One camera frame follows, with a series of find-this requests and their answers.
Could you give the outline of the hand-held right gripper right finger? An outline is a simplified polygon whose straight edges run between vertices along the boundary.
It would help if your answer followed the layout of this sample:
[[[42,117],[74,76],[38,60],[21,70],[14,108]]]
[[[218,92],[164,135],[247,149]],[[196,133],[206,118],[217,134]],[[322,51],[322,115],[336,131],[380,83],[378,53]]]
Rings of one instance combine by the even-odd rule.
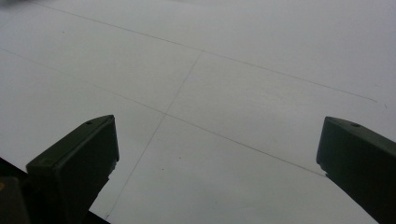
[[[379,224],[396,224],[396,143],[345,119],[327,117],[317,164]]]

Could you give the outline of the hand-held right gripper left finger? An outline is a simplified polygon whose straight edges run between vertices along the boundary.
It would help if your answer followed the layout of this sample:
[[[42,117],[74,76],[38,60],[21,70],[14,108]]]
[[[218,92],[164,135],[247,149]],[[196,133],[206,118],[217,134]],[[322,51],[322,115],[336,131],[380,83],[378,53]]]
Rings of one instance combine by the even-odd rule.
[[[120,159],[115,117],[88,120],[26,165],[49,224],[80,224]]]

